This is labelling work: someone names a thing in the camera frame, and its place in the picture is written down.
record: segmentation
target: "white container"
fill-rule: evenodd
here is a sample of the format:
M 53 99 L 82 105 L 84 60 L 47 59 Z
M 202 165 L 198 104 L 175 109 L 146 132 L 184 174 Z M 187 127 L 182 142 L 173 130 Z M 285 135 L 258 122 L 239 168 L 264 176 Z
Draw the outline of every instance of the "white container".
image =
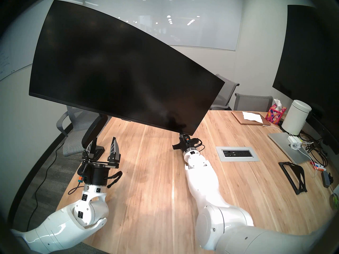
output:
M 294 100 L 281 127 L 292 135 L 299 135 L 312 108 L 299 100 Z

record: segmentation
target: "wooden table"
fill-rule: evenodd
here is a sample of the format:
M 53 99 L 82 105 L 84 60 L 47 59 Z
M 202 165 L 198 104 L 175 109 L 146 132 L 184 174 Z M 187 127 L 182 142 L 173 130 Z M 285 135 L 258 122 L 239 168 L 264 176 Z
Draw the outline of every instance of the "wooden table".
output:
M 208 111 L 193 137 L 206 146 L 201 154 L 211 162 L 227 203 L 250 213 L 255 226 L 309 234 L 333 216 L 331 192 L 323 187 L 320 172 L 312 178 L 315 170 L 308 162 L 301 164 L 308 192 L 294 193 L 278 164 L 289 159 L 267 136 L 275 132 L 280 131 L 240 125 L 230 111 L 215 110 Z M 182 153 L 172 149 L 179 134 L 113 117 L 98 137 L 98 145 L 106 149 L 101 161 L 108 157 L 113 136 L 121 161 L 110 175 L 122 170 L 123 176 L 108 189 L 106 225 L 84 242 L 114 254 L 212 253 L 201 249 L 195 239 L 197 205 L 188 190 Z M 260 161 L 221 162 L 216 146 L 250 146 Z M 331 166 L 327 169 L 337 184 L 338 174 Z M 82 189 L 67 195 L 77 180 L 75 173 L 58 209 L 81 198 Z

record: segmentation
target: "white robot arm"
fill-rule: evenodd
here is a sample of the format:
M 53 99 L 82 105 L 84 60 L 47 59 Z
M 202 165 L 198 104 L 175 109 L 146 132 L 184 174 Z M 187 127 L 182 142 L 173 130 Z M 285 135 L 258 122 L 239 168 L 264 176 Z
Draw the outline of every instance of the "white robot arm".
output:
M 108 162 L 93 161 L 96 151 L 100 150 L 102 154 L 102 149 L 96 146 L 95 138 L 83 152 L 82 165 L 78 169 L 78 174 L 84 181 L 80 200 L 54 212 L 36 229 L 27 232 L 12 230 L 16 237 L 24 239 L 31 250 L 47 254 L 71 248 L 106 224 L 108 216 L 106 189 L 120 179 L 122 172 L 108 176 L 110 168 L 118 168 L 120 163 L 116 138 L 113 138 Z M 115 180 L 107 186 L 108 179 L 114 178 Z
M 13 234 L 22 237 L 31 250 L 43 254 L 75 246 L 107 222 L 107 193 L 96 193 L 97 188 L 98 186 L 85 185 L 82 198 L 87 196 L 87 201 L 80 199 L 52 213 L 36 229 L 27 232 L 12 230 Z M 97 201 L 90 201 L 96 196 Z M 82 218 L 78 216 L 79 212 L 83 213 Z
M 247 211 L 227 204 L 222 198 L 218 177 L 196 149 L 197 140 L 180 135 L 180 143 L 173 148 L 183 151 L 187 163 L 188 187 L 199 211 L 195 234 L 200 246 L 219 254 L 308 253 L 325 228 L 295 236 L 254 227 Z

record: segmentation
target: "gray chair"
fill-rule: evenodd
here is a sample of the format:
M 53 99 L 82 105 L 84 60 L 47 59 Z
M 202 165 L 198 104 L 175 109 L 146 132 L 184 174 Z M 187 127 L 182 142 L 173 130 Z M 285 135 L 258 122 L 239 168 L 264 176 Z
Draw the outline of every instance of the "gray chair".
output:
M 234 94 L 236 96 L 235 111 L 268 112 L 272 106 L 272 96 L 249 96 L 246 94 Z
M 62 122 L 67 116 L 70 118 L 70 121 L 73 124 L 73 131 L 68 135 L 62 128 Z M 57 128 L 67 137 L 62 148 L 63 155 L 65 157 L 83 152 L 84 148 L 81 144 L 82 138 L 84 137 L 87 129 L 98 116 L 98 113 L 67 106 L 67 112 L 65 112 L 57 121 Z
M 235 83 L 231 80 L 228 80 L 224 77 L 222 77 L 220 74 L 216 74 L 217 77 L 219 77 L 221 80 L 223 80 L 225 82 L 224 86 L 222 87 L 222 89 L 220 90 L 217 98 L 215 99 L 215 101 L 213 102 L 214 104 L 211 105 L 211 107 L 209 108 L 210 110 L 226 110 L 229 108 L 229 100 L 231 99 L 233 92 L 235 90 L 235 88 L 237 86 L 239 86 L 239 83 Z

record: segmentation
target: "monitor screen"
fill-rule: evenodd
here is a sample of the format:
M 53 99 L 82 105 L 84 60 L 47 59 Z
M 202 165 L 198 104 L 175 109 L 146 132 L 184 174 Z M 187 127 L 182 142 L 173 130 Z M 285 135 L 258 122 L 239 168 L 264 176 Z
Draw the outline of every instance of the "monitor screen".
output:
M 273 87 L 310 105 L 307 121 L 337 151 L 339 44 L 315 8 L 288 5 L 287 9 L 285 42 Z
M 140 29 L 55 0 L 35 50 L 29 95 L 192 135 L 223 85 Z

